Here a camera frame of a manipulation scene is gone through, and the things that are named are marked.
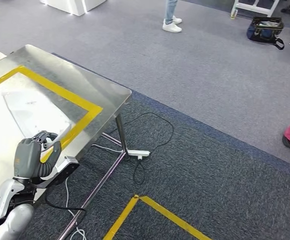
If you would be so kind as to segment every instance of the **tool bag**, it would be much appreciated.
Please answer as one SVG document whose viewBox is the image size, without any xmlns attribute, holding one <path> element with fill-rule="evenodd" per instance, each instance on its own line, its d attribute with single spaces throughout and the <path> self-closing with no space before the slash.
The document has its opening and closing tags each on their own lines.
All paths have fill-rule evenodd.
<svg viewBox="0 0 290 240">
<path fill-rule="evenodd" d="M 283 50 L 284 42 L 279 37 L 283 28 L 284 23 L 280 17 L 257 16 L 253 18 L 246 35 L 249 40 L 273 44 L 279 50 Z"/>
</svg>

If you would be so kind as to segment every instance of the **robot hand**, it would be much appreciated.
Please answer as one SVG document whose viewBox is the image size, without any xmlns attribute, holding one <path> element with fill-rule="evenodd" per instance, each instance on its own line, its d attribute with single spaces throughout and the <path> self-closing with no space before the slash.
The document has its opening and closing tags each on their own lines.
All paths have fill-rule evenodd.
<svg viewBox="0 0 290 240">
<path fill-rule="evenodd" d="M 42 144 L 45 145 L 46 139 L 54 140 L 54 133 L 41 131 L 32 138 L 25 138 L 18 143 L 14 160 L 14 175 L 15 178 L 33 179 L 47 177 L 60 157 L 62 147 L 57 141 L 53 151 L 46 162 L 41 162 Z"/>
<path fill-rule="evenodd" d="M 42 131 L 33 138 L 20 141 L 14 161 L 14 176 L 0 186 L 0 240 L 17 240 L 27 227 L 34 214 L 33 200 L 37 188 L 48 188 L 61 183 L 76 169 L 75 158 L 65 157 L 59 171 L 53 178 L 41 178 L 51 174 L 62 151 L 59 141 L 45 163 L 41 162 L 42 145 L 57 137 L 54 133 Z"/>
</svg>

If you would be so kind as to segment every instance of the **yellow floor tape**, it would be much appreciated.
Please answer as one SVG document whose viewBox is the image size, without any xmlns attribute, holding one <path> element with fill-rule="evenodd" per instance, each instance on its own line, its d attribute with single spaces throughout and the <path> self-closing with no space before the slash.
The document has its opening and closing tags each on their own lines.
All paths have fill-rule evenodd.
<svg viewBox="0 0 290 240">
<path fill-rule="evenodd" d="M 175 214 L 167 210 L 166 208 L 155 202 L 153 199 L 150 199 L 148 196 L 141 196 L 134 195 L 132 199 L 131 199 L 128 204 L 122 212 L 122 214 L 110 229 L 110 231 L 103 238 L 103 240 L 111 240 L 114 237 L 114 235 L 123 224 L 124 220 L 125 220 L 128 214 L 136 205 L 138 200 L 141 200 L 150 207 L 152 207 L 157 212 L 172 221 L 173 223 L 180 227 L 192 236 L 196 237 L 199 240 L 211 240 L 211 238 L 202 234 L 202 232 L 188 224 L 187 222 L 182 220 Z"/>
</svg>

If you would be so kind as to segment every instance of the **white platform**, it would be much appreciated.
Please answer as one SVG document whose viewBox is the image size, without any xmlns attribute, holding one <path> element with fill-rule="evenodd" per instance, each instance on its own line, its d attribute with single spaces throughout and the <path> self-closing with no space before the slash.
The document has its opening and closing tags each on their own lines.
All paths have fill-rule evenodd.
<svg viewBox="0 0 290 240">
<path fill-rule="evenodd" d="M 106 0 L 39 0 L 42 4 L 60 9 L 70 14 L 82 16 Z"/>
<path fill-rule="evenodd" d="M 279 0 L 274 0 L 272 7 L 270 9 L 267 9 L 257 6 L 259 0 L 255 0 L 253 5 L 239 2 L 239 0 L 234 0 L 234 4 L 232 8 L 232 11 L 230 12 L 230 17 L 232 19 L 234 19 L 237 15 L 239 9 L 245 9 L 259 14 L 265 14 L 267 15 L 267 17 L 270 18 L 272 14 L 273 14 L 274 10 L 276 8 L 277 4 L 279 4 L 279 1 Z"/>
</svg>

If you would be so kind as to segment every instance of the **gray carpet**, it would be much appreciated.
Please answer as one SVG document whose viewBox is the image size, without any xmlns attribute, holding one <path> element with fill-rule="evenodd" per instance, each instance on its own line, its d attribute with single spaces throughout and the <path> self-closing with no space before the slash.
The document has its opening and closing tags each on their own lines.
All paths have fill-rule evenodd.
<svg viewBox="0 0 290 240">
<path fill-rule="evenodd" d="M 290 163 L 290 28 L 282 51 L 251 42 L 250 19 L 180 1 L 181 34 L 162 28 L 164 0 L 108 0 L 82 17 L 38 0 L 0 0 L 0 50 L 33 44 Z"/>
<path fill-rule="evenodd" d="M 218 9 L 221 11 L 225 11 L 230 13 L 232 11 L 232 8 L 234 4 L 234 0 L 183 0 L 189 3 L 193 3 L 193 4 L 199 4 L 205 7 L 209 8 L 214 8 L 214 9 Z M 244 4 L 249 4 L 253 5 L 255 0 L 239 0 L 240 3 Z M 273 0 L 260 0 L 257 4 L 258 7 L 260 8 L 266 8 L 266 9 L 270 9 L 272 5 L 273 4 Z M 282 9 L 285 9 L 287 6 L 290 5 L 290 0 L 284 1 L 280 0 L 275 11 L 273 13 L 272 17 L 280 17 L 282 19 L 282 22 L 285 24 L 285 27 L 290 28 L 290 15 L 282 13 Z M 239 9 L 238 11 L 239 16 L 242 17 L 247 17 L 247 18 L 253 18 L 256 16 L 263 16 L 266 17 L 264 14 L 260 14 L 252 11 L 247 11 L 244 9 Z"/>
<path fill-rule="evenodd" d="M 147 112 L 171 121 L 174 126 L 171 141 L 143 162 L 146 175 L 141 186 L 132 180 L 134 160 L 120 164 L 80 225 L 88 239 L 101 239 L 132 196 L 139 194 L 149 196 L 214 240 L 290 240 L 290 164 L 137 92 L 133 93 L 122 115 L 124 122 L 128 122 Z M 108 131 L 114 128 L 113 123 Z M 125 125 L 128 146 L 143 150 L 165 143 L 171 131 L 168 123 L 150 114 Z M 103 138 L 97 143 L 115 148 Z M 70 205 L 82 204 L 116 156 L 91 148 L 68 181 Z M 141 178 L 140 171 L 136 180 Z M 57 186 L 48 199 L 65 204 L 64 185 Z M 67 211 L 41 205 L 20 240 L 54 239 L 69 220 Z M 138 202 L 115 239 L 192 237 Z"/>
</svg>

